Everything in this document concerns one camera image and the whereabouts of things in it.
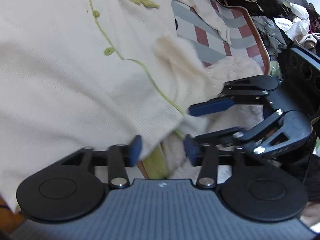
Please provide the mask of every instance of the pile of clothes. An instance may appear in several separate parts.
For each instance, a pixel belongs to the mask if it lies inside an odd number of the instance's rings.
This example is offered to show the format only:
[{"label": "pile of clothes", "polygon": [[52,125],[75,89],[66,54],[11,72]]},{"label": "pile of clothes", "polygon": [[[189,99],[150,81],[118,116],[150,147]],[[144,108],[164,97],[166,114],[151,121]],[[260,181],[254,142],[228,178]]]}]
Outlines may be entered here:
[{"label": "pile of clothes", "polygon": [[307,0],[227,0],[252,17],[271,61],[271,75],[281,78],[277,57],[297,44],[320,56],[320,16]]}]

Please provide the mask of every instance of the metal screw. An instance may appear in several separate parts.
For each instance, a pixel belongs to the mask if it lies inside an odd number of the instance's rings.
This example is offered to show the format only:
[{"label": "metal screw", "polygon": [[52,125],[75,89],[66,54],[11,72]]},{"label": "metal screw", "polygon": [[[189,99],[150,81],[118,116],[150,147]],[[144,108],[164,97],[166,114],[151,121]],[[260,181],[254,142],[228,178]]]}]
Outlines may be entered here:
[{"label": "metal screw", "polygon": [[255,148],[255,149],[253,150],[253,152],[254,152],[255,154],[261,154],[261,153],[264,153],[265,150],[266,150],[265,147],[259,146],[259,147]]},{"label": "metal screw", "polygon": [[238,139],[238,138],[240,138],[240,137],[242,137],[244,134],[243,134],[243,132],[236,132],[236,133],[234,133],[233,134],[233,138],[235,138],[235,139]]},{"label": "metal screw", "polygon": [[215,183],[215,181],[212,178],[204,177],[199,179],[199,183],[203,186],[212,186]]},{"label": "metal screw", "polygon": [[127,183],[127,180],[125,178],[114,178],[111,183],[115,186],[123,186]]},{"label": "metal screw", "polygon": [[278,109],[278,110],[277,110],[277,113],[278,113],[279,115],[283,114],[282,109]]}]

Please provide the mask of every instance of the button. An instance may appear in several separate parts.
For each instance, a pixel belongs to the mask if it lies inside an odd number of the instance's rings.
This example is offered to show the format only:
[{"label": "button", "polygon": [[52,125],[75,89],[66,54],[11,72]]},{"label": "button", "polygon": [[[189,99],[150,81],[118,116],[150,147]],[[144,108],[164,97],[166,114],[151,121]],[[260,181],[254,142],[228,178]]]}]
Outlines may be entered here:
[{"label": "button", "polygon": [[109,55],[111,55],[112,53],[114,53],[114,51],[115,51],[115,48],[114,48],[114,47],[106,48],[106,49],[104,50],[104,55],[109,56]]},{"label": "button", "polygon": [[93,11],[92,14],[96,18],[98,18],[100,16],[100,13],[98,11]]}]

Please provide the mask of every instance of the checkered tray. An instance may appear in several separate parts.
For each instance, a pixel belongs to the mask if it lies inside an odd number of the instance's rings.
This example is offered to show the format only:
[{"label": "checkered tray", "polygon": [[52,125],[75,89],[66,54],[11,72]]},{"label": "checkered tray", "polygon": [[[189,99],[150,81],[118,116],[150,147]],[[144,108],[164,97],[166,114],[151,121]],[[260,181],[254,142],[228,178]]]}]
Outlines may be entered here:
[{"label": "checkered tray", "polygon": [[206,67],[226,56],[237,55],[252,58],[268,74],[270,59],[248,11],[243,7],[224,6],[217,0],[207,1],[230,28],[231,46],[192,7],[173,0],[172,9],[178,22],[178,36],[193,43],[199,59]]}]

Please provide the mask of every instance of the black device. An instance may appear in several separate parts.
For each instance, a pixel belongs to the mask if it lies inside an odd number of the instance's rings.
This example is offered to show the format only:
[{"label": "black device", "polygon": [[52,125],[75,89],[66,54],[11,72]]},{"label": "black device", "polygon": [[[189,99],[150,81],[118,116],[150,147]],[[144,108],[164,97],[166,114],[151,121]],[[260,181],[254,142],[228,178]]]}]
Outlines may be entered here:
[{"label": "black device", "polygon": [[[233,104],[263,104],[268,115],[249,131],[187,136],[186,155],[202,166],[196,184],[135,179],[131,185],[124,167],[135,164],[140,136],[107,151],[84,148],[19,185],[17,200],[28,219],[12,239],[313,239],[316,234],[298,219],[308,201],[305,187],[265,160],[301,146],[319,116],[317,99],[313,108],[304,102],[318,94],[313,84],[320,60],[311,61],[298,47],[290,54],[298,65],[310,64],[311,79],[298,74],[304,72],[300,66],[282,81],[256,76],[228,82],[218,99],[190,107],[192,115],[202,115]],[[292,90],[286,78],[301,83]],[[220,151],[218,144],[235,148]],[[94,176],[96,165],[108,166],[107,184]],[[218,165],[231,165],[232,176],[217,185]]]}]

